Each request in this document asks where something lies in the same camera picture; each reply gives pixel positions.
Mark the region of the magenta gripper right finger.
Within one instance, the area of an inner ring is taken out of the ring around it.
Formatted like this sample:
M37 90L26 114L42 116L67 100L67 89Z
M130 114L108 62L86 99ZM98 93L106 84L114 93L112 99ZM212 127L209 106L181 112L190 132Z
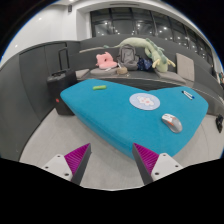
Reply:
M134 143L132 154L145 185L182 169L182 166L167 153L156 152Z

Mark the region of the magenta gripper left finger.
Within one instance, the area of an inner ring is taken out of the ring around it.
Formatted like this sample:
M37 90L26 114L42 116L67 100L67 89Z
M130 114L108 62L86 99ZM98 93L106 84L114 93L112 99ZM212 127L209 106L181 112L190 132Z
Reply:
M79 185L82 181L90 155L91 144L88 143L66 155L55 155L42 169Z

